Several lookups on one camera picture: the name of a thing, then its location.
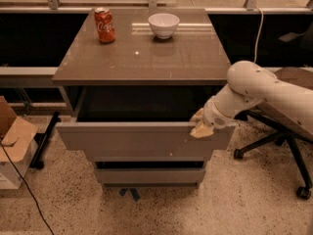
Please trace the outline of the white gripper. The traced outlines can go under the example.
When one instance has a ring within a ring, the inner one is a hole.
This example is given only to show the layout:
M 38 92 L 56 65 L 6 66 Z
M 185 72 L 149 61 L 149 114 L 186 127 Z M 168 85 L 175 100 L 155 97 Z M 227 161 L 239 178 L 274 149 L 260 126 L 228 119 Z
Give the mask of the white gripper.
M 211 97 L 203 106 L 191 117 L 191 121 L 198 121 L 190 134 L 195 138 L 203 138 L 213 134 L 213 127 L 222 129 L 236 126 L 236 122 L 231 117 L 223 115 L 215 105 L 215 97 Z

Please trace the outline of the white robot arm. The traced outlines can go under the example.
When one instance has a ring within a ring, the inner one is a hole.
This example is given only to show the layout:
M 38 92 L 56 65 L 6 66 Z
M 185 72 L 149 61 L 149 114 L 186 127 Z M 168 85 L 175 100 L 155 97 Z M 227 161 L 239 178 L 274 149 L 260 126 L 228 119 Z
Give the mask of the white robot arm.
M 280 80 L 251 61 L 239 61 L 227 71 L 227 84 L 191 118 L 190 134 L 203 138 L 215 129 L 234 126 L 235 116 L 265 102 L 295 126 L 313 134 L 313 91 Z

